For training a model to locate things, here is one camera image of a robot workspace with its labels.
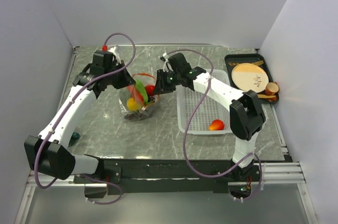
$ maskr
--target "strawberry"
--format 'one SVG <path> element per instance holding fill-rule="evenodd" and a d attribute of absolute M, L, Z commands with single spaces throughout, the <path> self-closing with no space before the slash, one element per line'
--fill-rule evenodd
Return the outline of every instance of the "strawberry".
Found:
<path fill-rule="evenodd" d="M 216 119 L 209 125 L 209 130 L 223 130 L 225 124 L 222 120 Z"/>

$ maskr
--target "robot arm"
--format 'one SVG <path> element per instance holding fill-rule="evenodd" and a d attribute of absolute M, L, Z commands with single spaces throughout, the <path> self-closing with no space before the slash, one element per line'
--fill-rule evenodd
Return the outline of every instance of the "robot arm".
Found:
<path fill-rule="evenodd" d="M 191 68 L 181 53 L 167 59 L 173 71 L 157 71 L 155 94 L 173 92 L 177 85 L 205 93 L 209 79 L 211 88 L 207 96 L 211 97 L 230 113 L 230 127 L 236 136 L 233 163 L 239 162 L 248 153 L 255 150 L 256 138 L 265 122 L 265 115 L 255 92 L 235 89 L 217 80 L 200 67 Z M 253 165 L 253 156 L 239 164 L 245 173 Z"/>
<path fill-rule="evenodd" d="M 165 94 L 173 92 L 177 85 L 188 87 L 192 90 L 204 93 L 208 80 L 211 77 L 200 67 L 191 68 L 185 57 L 177 53 L 168 59 L 173 71 L 157 71 L 156 86 L 154 94 Z M 66 101 L 50 122 L 50 124 L 39 133 L 38 137 L 29 136 L 25 143 L 25 150 L 30 168 L 34 169 L 37 151 L 40 148 L 47 134 L 52 136 L 43 147 L 38 171 L 58 179 L 66 179 L 71 174 L 100 174 L 104 172 L 99 160 L 88 155 L 72 155 L 67 151 L 68 143 L 82 115 L 89 106 L 99 97 L 107 86 L 112 85 L 116 89 L 124 88 L 135 84 L 127 70 L 102 78 L 87 89 L 85 89 L 73 102 L 74 96 L 79 89 L 90 80 L 103 74 L 116 71 L 124 66 L 119 59 L 115 48 L 110 51 L 96 51 L 93 55 L 92 64 L 87 65 L 77 75 L 73 87 Z M 230 127 L 236 136 L 236 150 L 233 155 L 233 163 L 237 163 L 246 154 L 253 152 L 258 132 L 265 122 L 259 99 L 253 91 L 242 92 L 234 89 L 223 82 L 211 77 L 211 89 L 208 96 L 222 104 L 230 112 Z M 63 116 L 56 128 L 52 125 L 60 118 L 60 114 L 66 109 L 69 103 L 73 103 Z M 253 159 L 247 158 L 239 167 L 240 174 L 244 174 L 251 168 Z"/>
<path fill-rule="evenodd" d="M 123 66 L 124 63 L 119 58 L 117 48 L 112 48 L 109 51 L 96 51 L 94 53 L 92 63 L 88 64 L 84 70 L 76 76 L 66 101 L 49 125 L 39 133 L 38 137 L 29 136 L 26 139 L 24 147 L 31 170 L 34 170 L 34 163 L 39 147 L 43 140 L 46 139 L 48 133 L 52 132 L 52 136 L 42 150 L 38 165 L 39 172 L 62 180 L 68 178 L 71 174 L 93 174 L 100 172 L 102 167 L 100 167 L 97 158 L 87 155 L 72 155 L 67 151 L 71 135 L 82 115 L 107 86 L 112 85 L 116 89 L 120 89 L 134 85 L 135 80 L 125 69 L 112 76 L 96 81 L 81 92 L 75 102 L 73 98 L 82 86 L 92 79 L 116 71 Z M 58 126 L 53 129 L 52 126 L 61 117 L 60 115 L 70 103 L 72 103 L 72 105 L 64 114 Z"/>

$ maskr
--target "white plastic basket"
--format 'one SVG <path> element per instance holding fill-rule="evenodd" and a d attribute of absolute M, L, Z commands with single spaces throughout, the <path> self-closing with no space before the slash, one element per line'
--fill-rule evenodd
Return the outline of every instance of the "white plastic basket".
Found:
<path fill-rule="evenodd" d="M 223 70 L 214 70 L 212 73 L 216 79 L 229 85 L 228 74 Z M 179 121 L 179 129 L 184 132 L 187 121 L 202 98 L 202 93 L 192 91 L 189 88 L 177 86 L 177 117 Z M 215 120 L 220 119 L 225 123 L 224 130 L 209 130 L 209 125 Z M 232 133 L 230 129 L 230 114 L 222 105 L 210 97 L 206 97 L 201 106 L 195 113 L 188 130 L 189 134 L 195 135 L 215 135 Z"/>

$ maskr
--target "wooden plate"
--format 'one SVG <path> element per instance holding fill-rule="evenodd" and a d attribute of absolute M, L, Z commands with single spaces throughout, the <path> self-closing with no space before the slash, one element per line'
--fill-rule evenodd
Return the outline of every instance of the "wooden plate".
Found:
<path fill-rule="evenodd" d="M 252 89 L 254 92 L 259 93 L 264 91 L 269 83 L 269 78 L 265 71 L 251 63 L 242 63 L 235 66 L 231 77 L 233 83 L 243 91 Z"/>

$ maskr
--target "gray marble table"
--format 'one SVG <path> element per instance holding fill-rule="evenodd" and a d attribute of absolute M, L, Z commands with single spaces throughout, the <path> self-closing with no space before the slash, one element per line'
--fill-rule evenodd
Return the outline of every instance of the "gray marble table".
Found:
<path fill-rule="evenodd" d="M 69 93 L 75 76 L 92 60 L 96 46 L 81 46 L 75 50 L 63 101 Z M 156 76 L 163 67 L 158 58 L 164 51 L 178 48 L 195 49 L 206 54 L 216 69 L 226 71 L 224 56 L 236 53 L 254 53 L 253 49 L 231 49 L 219 46 L 137 46 L 136 58 L 128 67 L 130 74 L 148 72 Z M 121 47 L 122 59 L 128 61 L 130 46 Z M 197 54 L 183 52 L 192 67 L 210 68 Z M 280 138 L 270 105 L 263 105 L 267 118 L 256 141 L 256 153 L 264 161 L 282 161 Z M 107 88 L 81 119 L 76 132 L 80 140 L 69 147 L 73 154 L 89 154 L 101 158 L 183 159 L 182 139 L 177 124 L 176 94 L 161 96 L 159 107 L 149 119 L 130 122 L 123 119 L 118 102 L 118 90 Z M 234 135 L 189 135 L 187 152 L 191 159 L 230 160 L 234 152 Z"/>

